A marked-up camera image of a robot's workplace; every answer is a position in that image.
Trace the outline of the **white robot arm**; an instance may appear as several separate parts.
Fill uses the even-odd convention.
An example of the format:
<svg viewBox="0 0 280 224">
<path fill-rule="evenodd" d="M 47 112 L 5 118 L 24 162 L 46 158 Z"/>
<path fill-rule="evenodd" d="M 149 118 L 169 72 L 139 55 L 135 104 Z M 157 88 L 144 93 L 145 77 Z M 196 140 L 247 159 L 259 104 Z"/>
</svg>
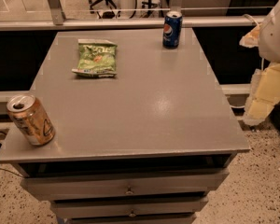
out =
<svg viewBox="0 0 280 224">
<path fill-rule="evenodd" d="M 256 126 L 280 103 L 280 0 L 261 25 L 241 38 L 240 45 L 258 47 L 261 59 L 269 62 L 267 68 L 255 70 L 245 102 L 243 121 L 246 125 Z"/>
</svg>

